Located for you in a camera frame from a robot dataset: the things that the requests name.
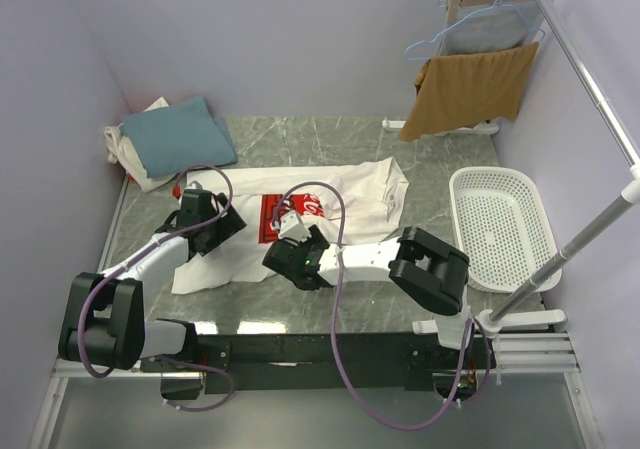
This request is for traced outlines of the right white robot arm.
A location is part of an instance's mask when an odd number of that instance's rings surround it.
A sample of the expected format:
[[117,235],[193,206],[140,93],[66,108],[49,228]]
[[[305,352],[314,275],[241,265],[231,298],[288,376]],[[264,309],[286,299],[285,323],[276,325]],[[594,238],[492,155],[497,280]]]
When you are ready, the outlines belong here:
[[347,282],[392,282],[434,315],[432,323],[415,322],[413,330],[437,335],[444,364],[460,368],[474,355],[465,327],[470,319],[469,257],[420,228],[407,227],[399,237],[382,242],[340,246],[290,211],[262,264],[303,291]]

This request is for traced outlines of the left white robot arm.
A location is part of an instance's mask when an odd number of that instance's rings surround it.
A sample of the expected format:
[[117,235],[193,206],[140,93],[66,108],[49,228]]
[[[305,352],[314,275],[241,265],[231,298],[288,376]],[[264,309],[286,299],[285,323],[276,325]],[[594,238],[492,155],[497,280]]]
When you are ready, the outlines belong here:
[[146,245],[111,268],[81,272],[73,279],[58,341],[61,359],[86,364],[87,372],[98,378],[158,356],[179,371],[197,364],[195,325],[146,320],[144,290],[162,285],[177,268],[216,249],[246,223],[223,193],[198,185],[174,192],[180,207]]

